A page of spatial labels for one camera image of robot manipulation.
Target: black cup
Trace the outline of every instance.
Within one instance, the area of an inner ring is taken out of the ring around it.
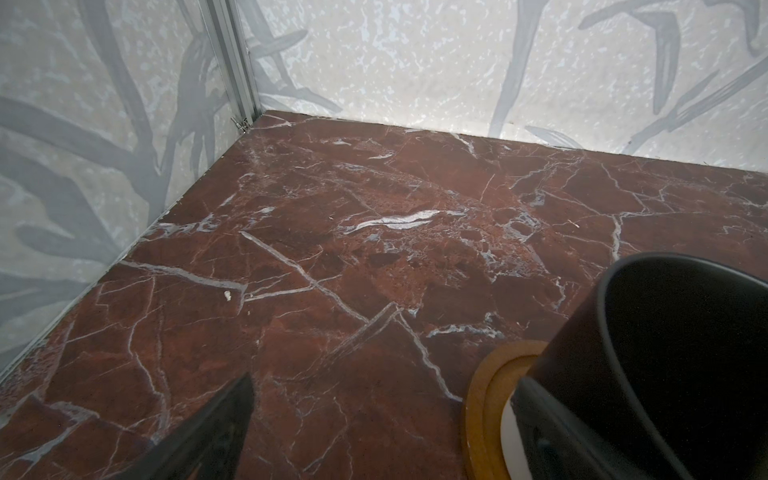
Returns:
[[[768,475],[768,284],[674,253],[624,258],[512,403],[534,478]],[[601,465],[616,462],[629,470]]]

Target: red marble floor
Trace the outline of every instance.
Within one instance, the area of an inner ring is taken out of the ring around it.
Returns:
[[[240,478],[464,478],[485,355],[631,253],[768,277],[767,180],[270,112],[0,387],[0,475],[112,475],[251,372]]]

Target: cork coaster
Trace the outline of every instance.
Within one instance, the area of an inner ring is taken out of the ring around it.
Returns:
[[[546,346],[536,340],[502,345],[475,370],[462,409],[462,451],[470,480],[515,480],[509,478],[502,452],[502,412]]]

